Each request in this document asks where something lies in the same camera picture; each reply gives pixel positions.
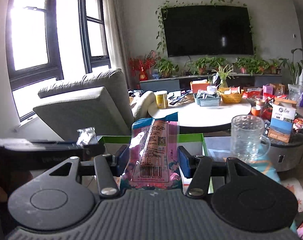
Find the pink snack packet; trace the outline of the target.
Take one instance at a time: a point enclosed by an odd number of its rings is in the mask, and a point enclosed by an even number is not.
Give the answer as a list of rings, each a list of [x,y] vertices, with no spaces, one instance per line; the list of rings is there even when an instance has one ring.
[[[120,180],[122,190],[171,190],[182,187],[177,143],[178,114],[142,118],[132,124],[129,161]]]

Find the potted green plant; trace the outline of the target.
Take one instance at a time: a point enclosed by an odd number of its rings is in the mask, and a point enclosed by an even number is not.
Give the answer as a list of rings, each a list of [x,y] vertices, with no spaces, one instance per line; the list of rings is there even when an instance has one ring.
[[[157,60],[155,68],[164,78],[169,78],[174,72],[179,71],[179,66],[177,64],[173,64],[169,59],[164,58]]]

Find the blue grey storage tray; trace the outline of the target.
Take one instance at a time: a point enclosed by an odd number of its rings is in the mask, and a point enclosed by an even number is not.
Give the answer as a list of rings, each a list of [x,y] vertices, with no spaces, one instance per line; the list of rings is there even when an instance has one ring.
[[[219,107],[221,97],[218,94],[210,95],[206,93],[194,93],[194,101],[200,107]]]

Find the beige curtain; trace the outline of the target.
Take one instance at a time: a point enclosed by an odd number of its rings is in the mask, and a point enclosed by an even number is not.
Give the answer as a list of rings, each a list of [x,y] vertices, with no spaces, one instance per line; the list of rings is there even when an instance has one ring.
[[[133,88],[131,70],[128,65],[122,0],[103,0],[103,13],[111,67],[120,68],[125,75],[127,87]]]

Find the silver black snack wrapper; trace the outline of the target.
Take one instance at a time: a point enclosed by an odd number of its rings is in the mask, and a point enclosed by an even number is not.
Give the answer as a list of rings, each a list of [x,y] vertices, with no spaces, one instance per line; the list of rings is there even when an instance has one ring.
[[[94,127],[78,129],[79,137],[76,144],[79,146],[94,145],[98,143]]]

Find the white blue carton box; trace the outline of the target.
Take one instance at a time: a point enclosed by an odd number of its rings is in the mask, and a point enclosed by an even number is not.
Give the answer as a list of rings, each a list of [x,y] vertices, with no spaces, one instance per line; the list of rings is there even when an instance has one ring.
[[[275,98],[268,137],[284,143],[290,141],[296,115],[297,102],[289,99]]]

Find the dark round side table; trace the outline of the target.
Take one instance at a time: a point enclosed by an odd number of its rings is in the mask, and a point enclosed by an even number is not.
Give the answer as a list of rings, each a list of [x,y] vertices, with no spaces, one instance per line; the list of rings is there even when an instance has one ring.
[[[299,113],[296,117],[303,119]],[[270,139],[271,147],[267,154],[276,172],[286,172],[296,168],[303,159],[303,129],[293,131],[288,143]]]

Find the woven yellow basket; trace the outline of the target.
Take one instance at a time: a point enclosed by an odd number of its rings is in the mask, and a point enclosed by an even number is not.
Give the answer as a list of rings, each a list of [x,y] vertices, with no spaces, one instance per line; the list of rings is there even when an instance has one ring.
[[[243,98],[243,93],[244,90],[241,90],[241,93],[234,93],[234,94],[225,94],[221,91],[218,91],[220,94],[220,97],[225,104],[235,104],[235,103],[240,103],[242,98]]]

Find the clear glass mug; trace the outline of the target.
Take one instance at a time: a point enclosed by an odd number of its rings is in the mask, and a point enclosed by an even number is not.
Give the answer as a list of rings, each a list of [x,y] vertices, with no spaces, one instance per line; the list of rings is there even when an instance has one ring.
[[[254,115],[237,115],[231,121],[231,154],[246,163],[265,157],[271,147],[264,135],[265,122]]]

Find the round white coffee table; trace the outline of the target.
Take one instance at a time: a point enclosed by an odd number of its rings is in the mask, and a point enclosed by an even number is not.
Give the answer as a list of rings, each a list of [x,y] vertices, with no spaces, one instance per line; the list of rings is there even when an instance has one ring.
[[[181,134],[225,131],[230,129],[233,117],[248,115],[250,111],[251,104],[246,99],[236,104],[221,102],[219,107],[201,107],[192,102],[168,109],[158,109],[153,102],[148,108],[149,115],[155,119],[177,113]]]

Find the spider plant in vase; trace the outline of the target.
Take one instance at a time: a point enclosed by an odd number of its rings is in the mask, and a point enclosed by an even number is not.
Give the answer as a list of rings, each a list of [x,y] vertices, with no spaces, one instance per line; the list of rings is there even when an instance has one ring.
[[[213,71],[215,72],[213,76],[213,85],[215,85],[217,88],[227,88],[227,79],[231,78],[233,66],[229,64],[221,65],[218,63],[218,67]]]

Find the black framed window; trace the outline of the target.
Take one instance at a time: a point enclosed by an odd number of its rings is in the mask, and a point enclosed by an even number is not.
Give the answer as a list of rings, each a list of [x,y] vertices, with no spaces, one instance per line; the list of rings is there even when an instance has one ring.
[[[34,114],[41,88],[110,69],[103,0],[9,0],[6,53],[23,121]]]

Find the red flower decoration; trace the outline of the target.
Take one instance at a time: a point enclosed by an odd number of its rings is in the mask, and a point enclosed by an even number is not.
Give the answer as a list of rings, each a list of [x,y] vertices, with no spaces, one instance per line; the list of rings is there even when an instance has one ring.
[[[149,54],[145,54],[143,57],[130,57],[128,64],[131,69],[132,76],[136,76],[138,73],[139,81],[147,81],[151,70],[156,66],[159,59],[158,52],[151,50]]]

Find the black wall television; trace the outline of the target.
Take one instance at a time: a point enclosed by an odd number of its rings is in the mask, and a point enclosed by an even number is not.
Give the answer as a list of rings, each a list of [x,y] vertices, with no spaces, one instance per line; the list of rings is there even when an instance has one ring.
[[[253,55],[248,9],[194,5],[162,9],[169,57]]]

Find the green white cardboard box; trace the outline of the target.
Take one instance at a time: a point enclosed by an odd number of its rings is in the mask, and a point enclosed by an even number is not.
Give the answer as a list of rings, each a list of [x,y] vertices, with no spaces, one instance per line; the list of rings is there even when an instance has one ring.
[[[97,140],[104,145],[104,153],[115,154],[122,145],[130,145],[131,137],[98,135]],[[202,134],[181,134],[177,145],[183,146],[191,155],[207,155],[206,143]]]

